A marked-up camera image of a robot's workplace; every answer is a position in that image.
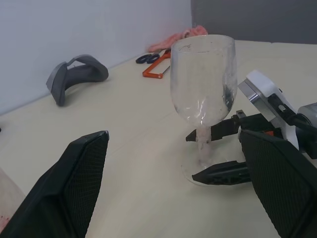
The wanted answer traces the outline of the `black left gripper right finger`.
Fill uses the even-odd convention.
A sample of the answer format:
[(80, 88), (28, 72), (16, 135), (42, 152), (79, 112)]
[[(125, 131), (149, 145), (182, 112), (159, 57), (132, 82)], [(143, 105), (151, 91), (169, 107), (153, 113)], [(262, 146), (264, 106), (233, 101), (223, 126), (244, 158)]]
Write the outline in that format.
[(317, 168), (289, 141), (243, 130), (242, 151), (262, 206), (281, 238), (317, 238)]

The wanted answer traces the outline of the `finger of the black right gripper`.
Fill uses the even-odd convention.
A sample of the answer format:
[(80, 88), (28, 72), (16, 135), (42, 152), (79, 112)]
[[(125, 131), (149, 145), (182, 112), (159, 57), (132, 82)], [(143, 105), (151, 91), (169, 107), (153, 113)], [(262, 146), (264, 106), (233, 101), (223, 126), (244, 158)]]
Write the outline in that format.
[(237, 161), (214, 164), (191, 176), (198, 185), (237, 185), (251, 182), (246, 162)]
[(232, 116), (211, 127), (211, 141), (238, 133), (238, 117)]

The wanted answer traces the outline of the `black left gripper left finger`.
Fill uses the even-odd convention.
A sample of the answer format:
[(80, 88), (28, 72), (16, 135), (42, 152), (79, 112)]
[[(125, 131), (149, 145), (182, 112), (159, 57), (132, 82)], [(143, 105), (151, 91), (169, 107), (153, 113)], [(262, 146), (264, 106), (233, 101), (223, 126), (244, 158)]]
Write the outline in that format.
[(72, 141), (35, 183), (0, 238), (85, 238), (100, 192), (108, 131)]

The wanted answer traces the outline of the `clear wine glass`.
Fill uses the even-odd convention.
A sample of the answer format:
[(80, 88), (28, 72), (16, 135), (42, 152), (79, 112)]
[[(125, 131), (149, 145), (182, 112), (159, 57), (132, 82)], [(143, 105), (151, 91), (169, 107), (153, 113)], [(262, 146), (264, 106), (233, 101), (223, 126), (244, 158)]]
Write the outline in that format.
[(183, 175), (193, 175), (216, 162), (211, 127), (230, 113), (237, 94), (237, 60), (233, 38), (200, 35), (171, 47), (170, 93), (178, 115), (196, 130), (198, 152), (183, 160)]

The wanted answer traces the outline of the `pink cloth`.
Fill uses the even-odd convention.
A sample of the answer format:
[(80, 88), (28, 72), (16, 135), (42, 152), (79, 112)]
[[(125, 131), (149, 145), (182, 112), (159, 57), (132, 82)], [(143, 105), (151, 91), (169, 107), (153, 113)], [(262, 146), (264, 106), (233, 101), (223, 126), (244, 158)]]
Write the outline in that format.
[(200, 35), (207, 35), (207, 34), (208, 34), (207, 30), (203, 26), (198, 25), (198, 26), (193, 27), (193, 28), (188, 28), (181, 33), (175, 33), (175, 34), (169, 36), (168, 38), (166, 38), (165, 40), (149, 46), (147, 48), (147, 51), (152, 53), (152, 52), (166, 50), (166, 49), (170, 48), (175, 42), (177, 42), (181, 39), (185, 39), (188, 37), (194, 37), (194, 36), (200, 36)]

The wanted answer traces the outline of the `grey curved plastic part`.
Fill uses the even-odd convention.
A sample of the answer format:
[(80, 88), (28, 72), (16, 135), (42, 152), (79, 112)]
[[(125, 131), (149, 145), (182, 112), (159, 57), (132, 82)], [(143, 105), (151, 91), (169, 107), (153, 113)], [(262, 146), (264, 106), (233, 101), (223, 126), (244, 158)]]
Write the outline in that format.
[(108, 69), (91, 55), (79, 55), (58, 64), (51, 72), (46, 86), (59, 107), (65, 104), (65, 91), (77, 84), (103, 82)]

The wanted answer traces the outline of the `orange hacksaw frame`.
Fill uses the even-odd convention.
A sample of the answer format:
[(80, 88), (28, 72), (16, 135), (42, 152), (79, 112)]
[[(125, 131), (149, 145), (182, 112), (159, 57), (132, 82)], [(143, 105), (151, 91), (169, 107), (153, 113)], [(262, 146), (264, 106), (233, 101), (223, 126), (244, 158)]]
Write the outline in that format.
[(164, 60), (171, 58), (171, 48), (165, 50), (164, 54), (160, 56), (154, 63), (152, 63), (147, 69), (142, 72), (142, 76), (146, 78), (156, 78), (156, 79), (163, 79), (163, 76), (167, 73), (170, 69), (170, 66), (163, 72), (163, 73), (152, 73), (152, 70), (157, 67), (160, 63)]

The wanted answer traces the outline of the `dark blue handled scissors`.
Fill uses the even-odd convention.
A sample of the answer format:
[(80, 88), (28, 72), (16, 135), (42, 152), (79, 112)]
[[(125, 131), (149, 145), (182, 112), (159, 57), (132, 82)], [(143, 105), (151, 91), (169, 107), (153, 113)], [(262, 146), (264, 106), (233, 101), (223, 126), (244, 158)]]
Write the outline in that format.
[(160, 54), (146, 54), (135, 60), (136, 64), (152, 64), (160, 58)]

